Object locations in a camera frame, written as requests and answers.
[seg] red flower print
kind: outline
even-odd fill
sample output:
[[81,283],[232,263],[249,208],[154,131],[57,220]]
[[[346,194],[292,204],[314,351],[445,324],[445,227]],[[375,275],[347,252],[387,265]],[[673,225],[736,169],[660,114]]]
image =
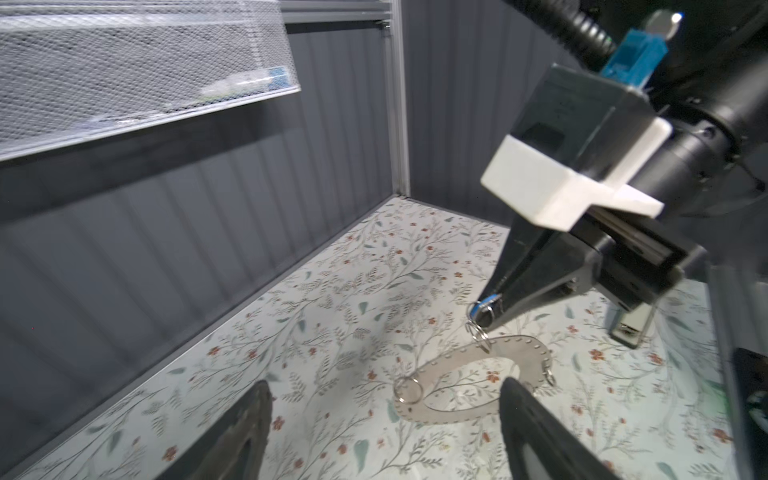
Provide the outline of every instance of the red flower print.
[[650,359],[650,362],[653,363],[654,365],[663,365],[664,364],[664,359],[662,359],[660,356],[656,355],[655,353],[651,353],[648,356],[648,359]]
[[733,437],[728,436],[728,434],[721,429],[712,429],[712,435],[714,435],[716,439],[720,440],[720,443],[730,443],[733,440]]
[[172,447],[168,447],[168,450],[165,451],[163,454],[163,460],[166,462],[170,462],[174,458],[176,458],[176,454],[178,453],[178,450],[176,449],[176,445]]

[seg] floral tablecloth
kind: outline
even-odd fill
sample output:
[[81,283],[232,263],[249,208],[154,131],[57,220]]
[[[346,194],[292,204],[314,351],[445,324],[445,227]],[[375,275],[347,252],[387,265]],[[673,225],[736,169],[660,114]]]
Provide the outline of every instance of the floral tablecloth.
[[[509,478],[497,416],[422,425],[392,405],[394,379],[471,341],[466,305],[506,234],[392,199],[20,478],[153,478],[255,379],[274,395],[265,480]],[[706,286],[665,297],[636,350],[608,338],[607,308],[593,291],[494,334],[549,346],[558,386],[536,396],[620,477],[736,478]],[[510,372],[462,367],[428,400],[485,402]]]

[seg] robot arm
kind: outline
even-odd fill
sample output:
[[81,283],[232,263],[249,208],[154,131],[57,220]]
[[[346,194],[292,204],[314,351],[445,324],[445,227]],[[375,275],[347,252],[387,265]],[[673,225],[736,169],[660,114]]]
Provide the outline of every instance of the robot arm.
[[[600,16],[616,38],[629,27],[671,27],[644,90],[595,74],[626,55],[617,59],[624,44],[590,16],[562,0],[507,3],[586,68],[553,66],[488,166],[483,184],[521,216],[470,319],[494,329],[593,286],[626,311],[653,304],[696,277],[706,252],[652,217],[679,214],[768,140],[766,3],[675,2],[682,21],[665,25],[669,16],[650,2],[606,2],[628,10]],[[595,5],[582,7],[596,15]],[[731,207],[764,191],[758,183]]]

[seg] gray corrugated wall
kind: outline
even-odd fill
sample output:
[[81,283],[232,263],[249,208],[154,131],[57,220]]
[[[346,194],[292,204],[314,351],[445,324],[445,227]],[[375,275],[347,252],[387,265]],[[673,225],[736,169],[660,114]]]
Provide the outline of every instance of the gray corrugated wall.
[[510,224],[480,176],[548,67],[576,61],[502,0],[402,5],[412,196]]
[[381,31],[288,29],[300,94],[0,164],[0,473],[392,193]]

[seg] mesh basket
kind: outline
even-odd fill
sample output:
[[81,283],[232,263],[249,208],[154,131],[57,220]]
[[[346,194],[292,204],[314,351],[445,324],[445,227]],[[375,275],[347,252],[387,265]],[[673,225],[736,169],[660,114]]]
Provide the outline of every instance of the mesh basket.
[[298,91],[275,0],[0,2],[0,159]]

